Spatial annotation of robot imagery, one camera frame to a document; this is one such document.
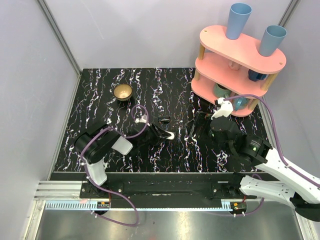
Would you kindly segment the white earbud charging case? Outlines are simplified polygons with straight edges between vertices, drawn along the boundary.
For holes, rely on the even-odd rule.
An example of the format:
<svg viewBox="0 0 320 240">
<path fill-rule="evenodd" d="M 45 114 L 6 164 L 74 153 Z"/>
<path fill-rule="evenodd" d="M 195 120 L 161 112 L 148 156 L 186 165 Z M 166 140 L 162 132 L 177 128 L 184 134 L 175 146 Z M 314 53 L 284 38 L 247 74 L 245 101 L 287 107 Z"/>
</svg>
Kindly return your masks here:
<svg viewBox="0 0 320 240">
<path fill-rule="evenodd" d="M 174 140 L 175 139 L 175 134 L 171 131 L 166 131 L 166 137 L 167 140 Z"/>
</svg>

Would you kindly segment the black earbud charging case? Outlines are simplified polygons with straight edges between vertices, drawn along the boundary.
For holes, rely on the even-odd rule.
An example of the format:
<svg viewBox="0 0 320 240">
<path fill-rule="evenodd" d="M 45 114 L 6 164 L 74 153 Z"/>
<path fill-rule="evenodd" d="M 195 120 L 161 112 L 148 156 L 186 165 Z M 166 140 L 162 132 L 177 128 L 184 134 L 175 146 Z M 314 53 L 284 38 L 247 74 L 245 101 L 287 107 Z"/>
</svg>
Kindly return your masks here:
<svg viewBox="0 0 320 240">
<path fill-rule="evenodd" d="M 169 117 L 161 117 L 161 118 L 159 118 L 159 122 L 161 124 L 168 124 L 171 122 L 171 119 Z"/>
</svg>

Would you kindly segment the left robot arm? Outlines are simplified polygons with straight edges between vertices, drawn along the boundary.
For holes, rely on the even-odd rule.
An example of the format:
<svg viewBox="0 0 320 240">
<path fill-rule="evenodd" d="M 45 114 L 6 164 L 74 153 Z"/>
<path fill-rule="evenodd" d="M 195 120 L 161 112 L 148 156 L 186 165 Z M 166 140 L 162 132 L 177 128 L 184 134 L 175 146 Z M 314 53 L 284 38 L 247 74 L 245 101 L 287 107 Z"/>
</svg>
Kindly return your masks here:
<svg viewBox="0 0 320 240">
<path fill-rule="evenodd" d="M 97 198 L 103 198 L 108 193 L 103 158 L 109 152 L 114 150 L 126 156 L 141 151 L 144 147 L 155 147 L 166 140 L 175 138 L 173 132 L 165 131 L 155 123 L 139 122 L 129 130 L 130 139 L 126 139 L 115 130 L 110 129 L 101 134 L 91 145 L 88 145 L 97 134 L 107 128 L 108 125 L 105 123 L 95 123 L 82 131 L 74 142 L 77 153 L 82 156 L 88 176 L 94 182 L 90 187 L 90 192 Z"/>
</svg>

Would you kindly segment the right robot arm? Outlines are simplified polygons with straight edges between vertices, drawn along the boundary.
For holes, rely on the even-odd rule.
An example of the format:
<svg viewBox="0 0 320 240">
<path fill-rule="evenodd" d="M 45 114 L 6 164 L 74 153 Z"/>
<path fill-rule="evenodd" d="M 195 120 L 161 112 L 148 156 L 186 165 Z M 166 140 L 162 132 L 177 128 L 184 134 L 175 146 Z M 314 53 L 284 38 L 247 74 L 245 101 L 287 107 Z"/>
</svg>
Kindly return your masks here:
<svg viewBox="0 0 320 240">
<path fill-rule="evenodd" d="M 234 177 L 227 185 L 228 195 L 267 198 L 295 210 L 302 217 L 320 220 L 320 179 L 295 165 L 263 138 L 244 134 L 238 125 L 225 116 L 215 118 L 213 114 L 198 112 L 189 123 L 190 136 L 196 140 L 218 144 L 228 148 L 231 159 L 228 169 Z M 279 183 L 255 179 L 236 172 L 241 165 L 255 167 L 277 180 Z"/>
</svg>

